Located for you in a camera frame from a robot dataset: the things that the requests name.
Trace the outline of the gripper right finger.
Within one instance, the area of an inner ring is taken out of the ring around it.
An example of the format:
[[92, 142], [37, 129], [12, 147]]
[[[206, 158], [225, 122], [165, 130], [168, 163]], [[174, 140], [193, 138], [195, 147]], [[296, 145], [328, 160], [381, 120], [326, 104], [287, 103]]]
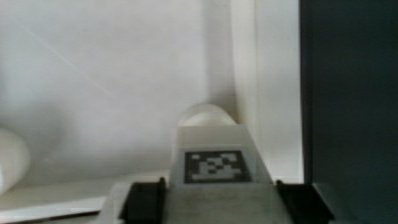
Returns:
[[293, 224], [328, 224], [333, 214], [310, 184], [275, 182]]

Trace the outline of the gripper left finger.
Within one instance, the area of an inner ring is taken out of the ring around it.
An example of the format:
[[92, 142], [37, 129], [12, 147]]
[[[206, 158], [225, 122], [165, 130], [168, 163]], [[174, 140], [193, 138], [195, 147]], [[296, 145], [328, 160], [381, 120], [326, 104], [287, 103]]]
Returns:
[[165, 178], [131, 185], [118, 214], [122, 224], [161, 224], [165, 190]]

